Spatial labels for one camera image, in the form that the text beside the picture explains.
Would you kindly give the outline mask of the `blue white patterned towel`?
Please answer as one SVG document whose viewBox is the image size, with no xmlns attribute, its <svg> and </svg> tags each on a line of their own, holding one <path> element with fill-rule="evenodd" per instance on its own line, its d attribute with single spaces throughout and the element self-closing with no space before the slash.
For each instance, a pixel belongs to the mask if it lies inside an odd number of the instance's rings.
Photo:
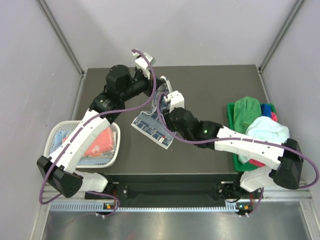
<svg viewBox="0 0 320 240">
<path fill-rule="evenodd" d="M 151 110 L 141 111 L 133 120 L 131 126 L 158 144 L 160 147 L 167 150 L 172 144 L 174 138 L 164 129 L 160 122 L 157 114 L 157 102 L 159 95 L 162 92 L 169 94 L 173 90 L 170 81 L 165 76 L 161 76 L 160 80 L 164 81 L 164 83 L 161 82 L 160 87 L 155 91 L 154 97 L 151 101 Z"/>
</svg>

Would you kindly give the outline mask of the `pink bunny towel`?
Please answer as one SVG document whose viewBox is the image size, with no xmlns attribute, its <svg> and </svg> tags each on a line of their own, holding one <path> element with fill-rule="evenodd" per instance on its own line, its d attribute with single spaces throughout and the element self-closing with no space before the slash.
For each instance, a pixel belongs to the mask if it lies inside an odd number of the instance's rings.
<svg viewBox="0 0 320 240">
<path fill-rule="evenodd" d="M 112 127 L 106 128 L 93 141 L 89 148 L 84 152 L 84 157 L 98 157 L 111 154 L 115 151 L 117 131 Z"/>
</svg>

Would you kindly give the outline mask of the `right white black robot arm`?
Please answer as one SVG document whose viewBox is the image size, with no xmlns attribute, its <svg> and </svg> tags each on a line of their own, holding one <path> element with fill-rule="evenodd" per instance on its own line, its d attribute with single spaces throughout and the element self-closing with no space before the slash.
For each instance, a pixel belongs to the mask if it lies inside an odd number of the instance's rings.
<svg viewBox="0 0 320 240">
<path fill-rule="evenodd" d="M 202 149 L 228 152 L 257 160 L 264 166 L 243 171 L 233 185 L 233 192 L 245 198 L 251 192 L 273 185 L 289 190 L 300 188 L 305 157 L 296 140 L 284 143 L 258 140 L 212 121 L 199 121 L 182 107 L 158 111 L 159 119 L 169 133 L 179 133 L 178 140 Z"/>
</svg>

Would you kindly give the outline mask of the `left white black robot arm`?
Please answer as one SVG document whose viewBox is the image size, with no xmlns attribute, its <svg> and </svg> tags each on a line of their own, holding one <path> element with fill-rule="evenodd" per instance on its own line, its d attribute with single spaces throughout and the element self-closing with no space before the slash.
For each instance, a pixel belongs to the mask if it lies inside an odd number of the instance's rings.
<svg viewBox="0 0 320 240">
<path fill-rule="evenodd" d="M 105 199 L 113 194 L 113 185 L 101 174 L 76 173 L 78 163 L 94 140 L 127 111 L 126 101 L 141 93 L 152 100 L 156 90 L 168 84 L 164 77 L 157 77 L 146 68 L 135 67 L 134 75 L 131 75 L 125 65 L 113 66 L 105 80 L 103 91 L 94 98 L 66 141 L 36 162 L 44 184 L 49 184 L 65 198 L 78 192 L 97 192 Z"/>
</svg>

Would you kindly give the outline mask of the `green towel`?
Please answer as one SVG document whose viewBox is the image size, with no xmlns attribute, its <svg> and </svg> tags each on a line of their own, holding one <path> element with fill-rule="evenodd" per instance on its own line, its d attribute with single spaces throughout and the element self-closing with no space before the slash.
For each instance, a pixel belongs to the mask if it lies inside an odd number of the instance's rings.
<svg viewBox="0 0 320 240">
<path fill-rule="evenodd" d="M 261 115 L 261 104 L 256 98 L 246 96 L 234 104 L 233 123 L 235 127 L 248 127 Z"/>
</svg>

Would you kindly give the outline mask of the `green plastic bin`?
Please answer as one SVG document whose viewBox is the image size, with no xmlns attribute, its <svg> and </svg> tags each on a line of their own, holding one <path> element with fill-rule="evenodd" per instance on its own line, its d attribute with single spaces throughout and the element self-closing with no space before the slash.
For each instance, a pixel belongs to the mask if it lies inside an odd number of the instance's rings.
<svg viewBox="0 0 320 240">
<path fill-rule="evenodd" d="M 234 106 L 235 106 L 234 102 L 230 102 L 227 104 L 227 117 L 228 117 L 229 128 L 231 130 L 234 130 Z M 234 163 L 234 169 L 237 172 L 252 171 L 258 168 L 258 166 L 251 164 L 250 162 L 246 162 L 245 164 L 242 164 L 239 161 L 237 154 L 233 154 L 233 163 Z"/>
</svg>

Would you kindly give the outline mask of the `white mint towel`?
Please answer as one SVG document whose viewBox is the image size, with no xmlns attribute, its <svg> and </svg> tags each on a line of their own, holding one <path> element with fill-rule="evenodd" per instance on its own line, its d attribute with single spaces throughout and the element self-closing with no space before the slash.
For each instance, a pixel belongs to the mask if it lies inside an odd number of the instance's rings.
<svg viewBox="0 0 320 240">
<path fill-rule="evenodd" d="M 281 125 L 267 116 L 260 116 L 249 125 L 245 135 L 262 141 L 285 143 L 290 138 L 290 131 L 287 126 Z"/>
</svg>

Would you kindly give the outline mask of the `blue towel in bin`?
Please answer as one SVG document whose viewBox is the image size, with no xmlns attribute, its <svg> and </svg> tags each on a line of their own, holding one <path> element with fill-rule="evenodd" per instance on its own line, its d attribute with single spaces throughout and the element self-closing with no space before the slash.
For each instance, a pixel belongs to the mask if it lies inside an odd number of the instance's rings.
<svg viewBox="0 0 320 240">
<path fill-rule="evenodd" d="M 272 107 L 269 104 L 261 104 L 261 115 L 264 117 L 271 118 L 272 117 Z"/>
</svg>

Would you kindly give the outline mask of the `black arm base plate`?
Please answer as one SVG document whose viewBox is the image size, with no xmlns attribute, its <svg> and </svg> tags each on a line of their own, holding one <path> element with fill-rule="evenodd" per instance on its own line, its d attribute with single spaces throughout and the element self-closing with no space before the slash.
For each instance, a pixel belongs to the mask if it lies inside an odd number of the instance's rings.
<svg viewBox="0 0 320 240">
<path fill-rule="evenodd" d="M 113 174 L 103 193 L 121 207 L 222 207 L 225 202 L 258 199 L 258 191 L 241 190 L 238 174 Z"/>
</svg>

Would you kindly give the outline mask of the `right aluminium frame post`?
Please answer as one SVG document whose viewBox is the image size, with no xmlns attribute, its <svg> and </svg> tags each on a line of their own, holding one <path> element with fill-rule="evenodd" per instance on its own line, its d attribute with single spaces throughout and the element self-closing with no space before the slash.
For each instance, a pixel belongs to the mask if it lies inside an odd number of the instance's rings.
<svg viewBox="0 0 320 240">
<path fill-rule="evenodd" d="M 284 23 L 281 25 L 280 30 L 278 31 L 275 39 L 273 40 L 270 48 L 268 49 L 265 57 L 262 60 L 262 63 L 257 68 L 258 74 L 262 75 L 263 71 L 267 67 L 268 63 L 270 62 L 271 58 L 275 54 L 276 50 L 278 49 L 280 43 L 282 42 L 283 38 L 285 37 L 287 31 L 289 30 L 290 26 L 292 25 L 293 21 L 299 14 L 300 10 L 302 9 L 303 5 L 305 4 L 305 0 L 296 0 L 292 9 L 290 10 L 288 16 L 285 18 Z"/>
</svg>

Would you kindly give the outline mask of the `aluminium frame post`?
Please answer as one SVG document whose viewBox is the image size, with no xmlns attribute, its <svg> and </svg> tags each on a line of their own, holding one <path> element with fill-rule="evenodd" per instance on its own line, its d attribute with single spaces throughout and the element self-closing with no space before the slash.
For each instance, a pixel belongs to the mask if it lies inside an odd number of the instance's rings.
<svg viewBox="0 0 320 240">
<path fill-rule="evenodd" d="M 258 74 L 262 75 L 263 71 L 267 67 L 268 63 L 270 62 L 271 58 L 275 54 L 276 50 L 278 49 L 280 43 L 282 42 L 283 38 L 285 37 L 287 31 L 289 30 L 290 26 L 292 25 L 293 21 L 299 14 L 300 10 L 302 9 L 303 5 L 305 4 L 305 0 L 296 0 L 292 9 L 290 10 L 288 16 L 285 18 L 284 23 L 281 25 L 280 30 L 278 31 L 275 39 L 273 40 L 270 48 L 268 49 L 265 57 L 262 60 L 262 63 L 257 68 Z"/>
<path fill-rule="evenodd" d="M 52 27 L 55 35 L 57 36 L 60 44 L 62 45 L 63 49 L 65 50 L 66 54 L 68 55 L 69 59 L 71 60 L 73 66 L 77 70 L 77 72 L 83 76 L 85 71 L 81 67 L 79 61 L 77 60 L 70 44 L 67 41 L 63 31 L 61 30 L 55 16 L 53 15 L 49 5 L 45 0 L 36 0 L 36 3 L 39 5 L 40 9 L 43 11 L 46 19 L 48 20 L 50 26 Z"/>
</svg>

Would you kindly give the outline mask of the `left aluminium frame post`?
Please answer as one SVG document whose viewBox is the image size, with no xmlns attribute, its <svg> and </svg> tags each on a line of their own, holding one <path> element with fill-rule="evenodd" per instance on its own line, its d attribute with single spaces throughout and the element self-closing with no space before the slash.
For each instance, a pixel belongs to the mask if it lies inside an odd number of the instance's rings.
<svg viewBox="0 0 320 240">
<path fill-rule="evenodd" d="M 85 71 L 81 67 L 79 61 L 77 60 L 70 44 L 67 41 L 63 31 L 61 30 L 55 16 L 53 15 L 49 5 L 45 0 L 36 0 L 36 3 L 39 5 L 40 9 L 43 11 L 46 19 L 48 20 L 50 26 L 52 27 L 55 35 L 57 36 L 60 44 L 62 45 L 63 49 L 65 50 L 66 54 L 68 55 L 69 59 L 71 60 L 73 66 L 77 70 L 77 72 L 83 76 Z"/>
</svg>

